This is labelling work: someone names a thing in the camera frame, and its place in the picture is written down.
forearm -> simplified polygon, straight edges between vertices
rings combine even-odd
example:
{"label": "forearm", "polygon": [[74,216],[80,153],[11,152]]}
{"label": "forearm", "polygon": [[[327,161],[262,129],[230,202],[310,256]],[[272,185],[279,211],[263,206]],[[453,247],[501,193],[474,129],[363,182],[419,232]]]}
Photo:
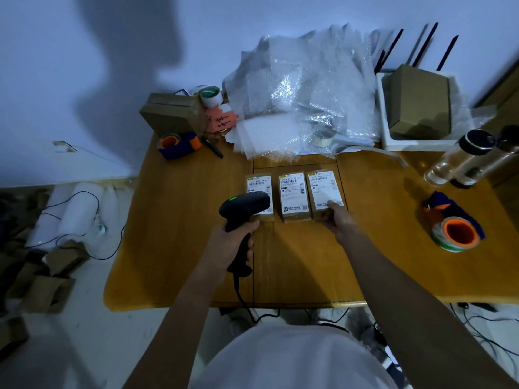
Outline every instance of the forearm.
{"label": "forearm", "polygon": [[125,389],[187,387],[216,286],[207,269],[193,270]]}
{"label": "forearm", "polygon": [[356,226],[351,226],[343,247],[414,387],[518,387],[437,298],[387,259]]}

bottle cap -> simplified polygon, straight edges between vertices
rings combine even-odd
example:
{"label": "bottle cap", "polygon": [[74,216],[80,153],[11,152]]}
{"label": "bottle cap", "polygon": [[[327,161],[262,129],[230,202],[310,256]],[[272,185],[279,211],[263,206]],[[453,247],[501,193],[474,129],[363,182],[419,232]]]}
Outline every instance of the bottle cap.
{"label": "bottle cap", "polygon": [[496,138],[485,130],[470,130],[458,141],[460,149],[473,156],[483,156],[496,146]]}
{"label": "bottle cap", "polygon": [[497,136],[497,147],[507,153],[519,153],[519,125],[506,125]]}

clear glass bottle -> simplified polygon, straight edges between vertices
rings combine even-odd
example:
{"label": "clear glass bottle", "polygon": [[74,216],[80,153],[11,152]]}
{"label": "clear glass bottle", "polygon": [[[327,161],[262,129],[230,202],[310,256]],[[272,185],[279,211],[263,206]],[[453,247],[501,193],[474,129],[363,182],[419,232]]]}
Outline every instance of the clear glass bottle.
{"label": "clear glass bottle", "polygon": [[424,180],[441,187],[468,170],[467,165],[477,156],[484,156],[496,146],[496,138],[484,130],[470,130],[429,169]]}
{"label": "clear glass bottle", "polygon": [[519,153],[519,125],[507,125],[496,137],[497,145],[485,156],[475,157],[467,171],[458,174],[451,183],[459,188],[470,188],[494,169],[503,166]]}

wooden table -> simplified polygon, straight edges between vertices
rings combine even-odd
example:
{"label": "wooden table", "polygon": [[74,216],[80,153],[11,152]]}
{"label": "wooden table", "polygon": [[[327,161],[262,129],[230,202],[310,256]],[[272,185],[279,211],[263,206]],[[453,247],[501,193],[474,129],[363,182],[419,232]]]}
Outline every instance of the wooden table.
{"label": "wooden table", "polygon": [[[343,307],[364,303],[344,251],[318,222],[284,224],[277,176],[296,170],[333,170],[343,198],[361,227],[386,256],[443,301],[519,303],[519,234],[487,181],[470,190],[442,189],[482,225],[487,239],[459,254],[437,247],[420,203],[433,188],[422,175],[438,153],[406,152],[406,169],[390,156],[344,153],[331,160],[303,156],[295,164],[247,161],[219,143],[165,161],[154,136],[142,165],[120,250],[104,303],[111,311],[168,307],[205,248],[218,208],[245,192],[245,176],[270,173],[276,220],[254,233],[253,275],[240,293],[256,307]],[[240,303],[228,274],[212,306]]]}

white label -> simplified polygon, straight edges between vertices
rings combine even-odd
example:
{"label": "white label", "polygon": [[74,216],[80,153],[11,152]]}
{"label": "white label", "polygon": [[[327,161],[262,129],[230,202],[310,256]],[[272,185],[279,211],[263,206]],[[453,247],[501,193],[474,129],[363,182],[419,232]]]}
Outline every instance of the white label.
{"label": "white label", "polygon": [[279,176],[279,187],[283,214],[309,211],[304,173]]}
{"label": "white label", "polygon": [[263,191],[270,197],[270,206],[259,214],[274,214],[274,206],[272,204],[272,183],[270,176],[257,176],[247,179],[247,192]]}
{"label": "white label", "polygon": [[317,210],[328,208],[328,201],[334,201],[338,205],[344,206],[339,187],[331,170],[310,173],[308,174],[308,180]]}

